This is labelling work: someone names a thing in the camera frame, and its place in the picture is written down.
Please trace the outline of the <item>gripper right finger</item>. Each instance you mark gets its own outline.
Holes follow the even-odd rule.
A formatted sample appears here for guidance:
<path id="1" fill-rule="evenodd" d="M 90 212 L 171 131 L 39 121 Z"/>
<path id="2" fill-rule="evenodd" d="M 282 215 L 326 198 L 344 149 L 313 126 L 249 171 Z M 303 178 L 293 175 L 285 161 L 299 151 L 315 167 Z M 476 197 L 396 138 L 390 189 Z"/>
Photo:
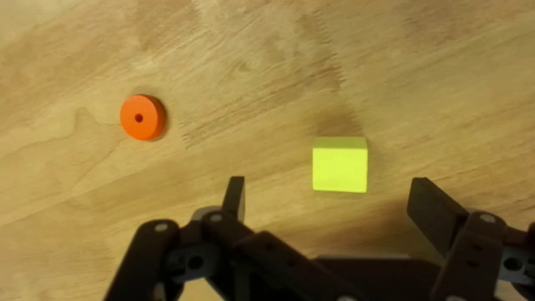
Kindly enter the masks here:
<path id="1" fill-rule="evenodd" d="M 498 281 L 535 301 L 535 221 L 527 230 L 499 216 L 466 209 L 430 179 L 411 181 L 407 214 L 444 263 L 432 301 L 499 301 Z"/>

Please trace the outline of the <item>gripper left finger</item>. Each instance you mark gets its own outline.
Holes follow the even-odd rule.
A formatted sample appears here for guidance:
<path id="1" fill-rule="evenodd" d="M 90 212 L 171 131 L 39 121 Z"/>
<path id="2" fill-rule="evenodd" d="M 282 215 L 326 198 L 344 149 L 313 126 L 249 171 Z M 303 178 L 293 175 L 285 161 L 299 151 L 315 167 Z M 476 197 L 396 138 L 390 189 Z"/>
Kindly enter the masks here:
<path id="1" fill-rule="evenodd" d="M 229 179 L 222 205 L 184 227 L 155 219 L 135 231 L 104 301 L 179 301 L 205 279 L 224 301 L 356 301 L 356 290 L 279 240 L 244 225 L 245 178 Z"/>

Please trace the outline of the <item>orange round wooden block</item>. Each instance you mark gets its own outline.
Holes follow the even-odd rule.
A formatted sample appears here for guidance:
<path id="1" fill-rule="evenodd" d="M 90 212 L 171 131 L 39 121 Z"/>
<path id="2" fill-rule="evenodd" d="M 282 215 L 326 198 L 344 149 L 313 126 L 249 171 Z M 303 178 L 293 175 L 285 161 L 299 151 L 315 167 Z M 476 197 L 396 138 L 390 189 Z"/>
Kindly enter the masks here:
<path id="1" fill-rule="evenodd" d="M 159 138 L 166 129 L 167 113 L 161 101 L 146 94 L 135 94 L 122 104 L 119 120 L 125 133 L 136 140 Z"/>

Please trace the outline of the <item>yellow-green wooden cube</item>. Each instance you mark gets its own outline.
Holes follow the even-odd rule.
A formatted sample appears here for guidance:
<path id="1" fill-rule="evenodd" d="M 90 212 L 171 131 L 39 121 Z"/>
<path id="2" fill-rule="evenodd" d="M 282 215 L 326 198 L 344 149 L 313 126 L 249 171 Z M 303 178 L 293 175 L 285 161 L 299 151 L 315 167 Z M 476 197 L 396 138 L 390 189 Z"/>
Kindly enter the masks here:
<path id="1" fill-rule="evenodd" d="M 317 137 L 313 143 L 313 189 L 366 193 L 368 145 L 364 137 Z"/>

